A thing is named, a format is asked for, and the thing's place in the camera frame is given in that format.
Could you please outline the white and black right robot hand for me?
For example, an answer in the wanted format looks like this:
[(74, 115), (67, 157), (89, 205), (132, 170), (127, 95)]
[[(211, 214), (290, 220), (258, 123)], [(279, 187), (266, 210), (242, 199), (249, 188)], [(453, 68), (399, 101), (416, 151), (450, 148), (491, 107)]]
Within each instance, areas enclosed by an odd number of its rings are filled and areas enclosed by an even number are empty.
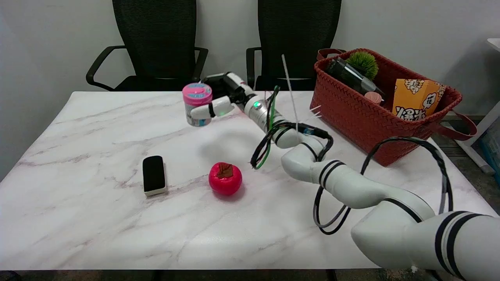
[(235, 106), (242, 109), (255, 97), (253, 89), (233, 72), (208, 75), (201, 82), (211, 88), (212, 100), (190, 111), (193, 119), (213, 119), (230, 113)]

